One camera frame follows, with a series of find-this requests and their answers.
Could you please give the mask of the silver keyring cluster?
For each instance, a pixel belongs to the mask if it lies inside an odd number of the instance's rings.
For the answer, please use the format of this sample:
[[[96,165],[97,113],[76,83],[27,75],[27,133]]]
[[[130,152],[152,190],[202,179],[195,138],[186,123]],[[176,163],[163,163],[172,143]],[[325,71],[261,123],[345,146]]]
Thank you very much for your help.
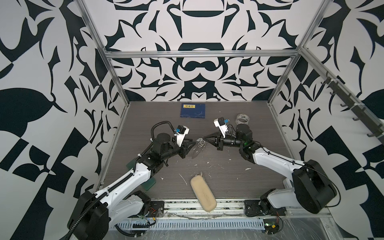
[[[203,138],[197,139],[196,143],[198,148],[205,148],[207,144],[207,142]]]

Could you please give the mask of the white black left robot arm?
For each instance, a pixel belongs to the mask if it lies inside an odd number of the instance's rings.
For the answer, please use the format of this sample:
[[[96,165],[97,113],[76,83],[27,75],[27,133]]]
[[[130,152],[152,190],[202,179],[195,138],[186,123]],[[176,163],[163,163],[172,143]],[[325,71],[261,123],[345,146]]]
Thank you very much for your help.
[[[171,135],[156,136],[154,130],[164,124],[171,125],[162,121],[151,128],[150,145],[131,161],[133,166],[127,173],[107,187],[95,193],[86,191],[79,197],[64,240],[72,236],[78,240],[102,240],[110,228],[124,219],[147,214],[151,199],[135,189],[167,166],[169,158],[184,159],[196,143],[186,137],[190,129],[183,125],[171,128]]]

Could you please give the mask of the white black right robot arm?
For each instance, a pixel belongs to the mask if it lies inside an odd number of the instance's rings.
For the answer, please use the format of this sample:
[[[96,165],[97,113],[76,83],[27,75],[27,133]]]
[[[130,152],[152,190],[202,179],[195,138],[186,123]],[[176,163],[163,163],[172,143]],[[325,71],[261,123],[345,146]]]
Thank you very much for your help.
[[[274,209],[303,208],[317,214],[329,207],[334,198],[341,196],[338,187],[317,161],[294,160],[268,150],[253,139],[253,132],[248,125],[237,125],[235,134],[228,134],[227,131],[227,126],[220,126],[218,132],[203,139],[220,151],[224,147],[238,148],[244,160],[266,167],[284,176],[292,184],[283,190],[267,193],[267,203]]]

